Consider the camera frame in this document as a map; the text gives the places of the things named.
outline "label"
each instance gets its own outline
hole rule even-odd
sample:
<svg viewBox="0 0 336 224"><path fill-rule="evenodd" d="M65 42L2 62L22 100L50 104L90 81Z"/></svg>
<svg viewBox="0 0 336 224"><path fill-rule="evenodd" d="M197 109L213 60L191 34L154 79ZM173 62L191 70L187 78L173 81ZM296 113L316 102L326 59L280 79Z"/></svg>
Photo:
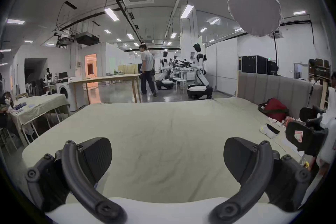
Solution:
<svg viewBox="0 0 336 224"><path fill-rule="evenodd" d="M303 131L294 131L294 137L299 142L302 143Z"/></svg>

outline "beige bed sheet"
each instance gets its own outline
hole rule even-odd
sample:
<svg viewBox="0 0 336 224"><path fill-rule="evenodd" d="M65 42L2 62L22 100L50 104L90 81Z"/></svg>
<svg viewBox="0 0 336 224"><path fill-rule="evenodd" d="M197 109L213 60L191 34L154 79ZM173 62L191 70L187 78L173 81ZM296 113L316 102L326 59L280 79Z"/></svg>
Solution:
<svg viewBox="0 0 336 224"><path fill-rule="evenodd" d="M106 197L177 203L231 197L240 185L223 160L225 141L269 140L280 155L300 156L259 132L267 117L240 98L172 103L91 104L48 130L23 151L27 167L65 141L107 137L112 163L98 183Z"/></svg>

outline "smartphone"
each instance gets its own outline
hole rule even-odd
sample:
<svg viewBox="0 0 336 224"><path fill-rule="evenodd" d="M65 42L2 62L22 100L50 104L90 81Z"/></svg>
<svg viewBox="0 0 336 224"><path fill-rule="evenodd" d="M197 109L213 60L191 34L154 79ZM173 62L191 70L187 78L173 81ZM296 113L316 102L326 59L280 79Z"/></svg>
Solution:
<svg viewBox="0 0 336 224"><path fill-rule="evenodd" d="M275 133L275 135L278 135L280 131L278 131L277 129L275 129L273 126L266 124L268 129L270 129L272 132Z"/></svg>

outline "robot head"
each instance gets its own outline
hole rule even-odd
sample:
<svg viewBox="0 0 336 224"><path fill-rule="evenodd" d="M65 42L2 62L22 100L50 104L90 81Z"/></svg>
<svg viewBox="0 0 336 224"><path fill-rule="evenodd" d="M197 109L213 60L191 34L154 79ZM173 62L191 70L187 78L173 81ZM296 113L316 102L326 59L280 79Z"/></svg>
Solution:
<svg viewBox="0 0 336 224"><path fill-rule="evenodd" d="M197 43L194 45L194 49L197 51L197 52L201 52L201 46Z"/></svg>

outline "wooden table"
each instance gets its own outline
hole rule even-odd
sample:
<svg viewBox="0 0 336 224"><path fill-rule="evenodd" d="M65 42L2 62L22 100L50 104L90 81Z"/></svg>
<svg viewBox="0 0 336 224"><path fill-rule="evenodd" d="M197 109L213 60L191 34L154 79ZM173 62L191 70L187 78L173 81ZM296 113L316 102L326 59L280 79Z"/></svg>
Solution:
<svg viewBox="0 0 336 224"><path fill-rule="evenodd" d="M132 81L132 89L133 89L134 101L137 103L137 96L136 96L136 93L135 93L135 86L134 86L134 80L136 80L136 85L138 87L139 102L141 102L140 89L139 89L139 79L138 79L140 75L141 74L125 74L125 75L99 76L99 77L96 77L96 78L82 79L82 80L77 80L77 81L69 82L69 83L73 84L73 93L74 93L74 96L75 96L76 110L78 109L78 107L77 107L77 99L76 99L76 87L75 87L75 84L77 84L77 83L81 83L81 84L85 83L87 99L88 99L89 104L90 104L89 91L88 91L88 88L87 88L87 84L88 83L92 83L92 82L104 82L104 81L115 81L115 80L131 80Z"/></svg>

